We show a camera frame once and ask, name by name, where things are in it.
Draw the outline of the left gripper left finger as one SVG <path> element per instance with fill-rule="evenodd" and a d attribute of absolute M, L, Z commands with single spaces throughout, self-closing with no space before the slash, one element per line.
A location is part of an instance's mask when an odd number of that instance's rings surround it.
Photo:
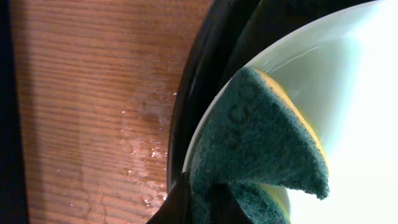
<path fill-rule="evenodd" d="M 189 173 L 184 172 L 147 224 L 191 224 L 191 192 Z"/>

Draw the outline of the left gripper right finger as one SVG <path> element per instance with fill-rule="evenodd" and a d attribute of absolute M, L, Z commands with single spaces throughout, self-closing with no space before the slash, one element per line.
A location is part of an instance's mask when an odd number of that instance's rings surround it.
<path fill-rule="evenodd" d="M 214 224 L 252 224 L 226 184 L 211 188 L 211 222 Z"/>

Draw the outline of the green yellow sponge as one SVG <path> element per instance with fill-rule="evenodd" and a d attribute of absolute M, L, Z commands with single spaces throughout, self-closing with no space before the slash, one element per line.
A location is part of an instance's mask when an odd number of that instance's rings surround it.
<path fill-rule="evenodd" d="M 211 221 L 210 189 L 226 184 L 253 223 L 288 223 L 265 189 L 329 194 L 325 153 L 312 127 L 271 77 L 242 68 L 208 116 L 190 169 L 194 223 Z"/>

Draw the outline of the mint green plate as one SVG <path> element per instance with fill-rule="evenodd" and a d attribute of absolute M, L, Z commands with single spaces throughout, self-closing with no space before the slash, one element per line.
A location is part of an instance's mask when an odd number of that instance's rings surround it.
<path fill-rule="evenodd" d="M 327 198 L 265 185 L 288 223 L 396 223 L 397 2 L 373 1 L 322 17 L 243 68 L 278 83 L 325 153 Z M 183 166 L 189 174 L 203 127 L 230 79 L 195 131 Z"/>

